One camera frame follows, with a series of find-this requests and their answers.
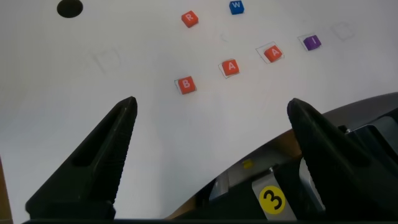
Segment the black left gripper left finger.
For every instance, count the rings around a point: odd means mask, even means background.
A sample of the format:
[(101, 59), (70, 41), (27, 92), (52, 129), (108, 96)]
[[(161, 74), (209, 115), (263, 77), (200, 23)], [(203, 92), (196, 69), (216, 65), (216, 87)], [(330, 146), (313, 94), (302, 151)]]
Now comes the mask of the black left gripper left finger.
[(27, 201), (33, 220), (112, 220), (137, 101), (117, 103)]

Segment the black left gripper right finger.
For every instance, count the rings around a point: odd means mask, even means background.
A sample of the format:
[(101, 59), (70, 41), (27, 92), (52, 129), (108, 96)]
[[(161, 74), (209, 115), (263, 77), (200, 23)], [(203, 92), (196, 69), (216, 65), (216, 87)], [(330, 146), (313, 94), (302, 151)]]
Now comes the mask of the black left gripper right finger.
[(345, 134), (297, 98), (287, 114), (330, 220), (397, 219), (397, 154), (373, 128)]

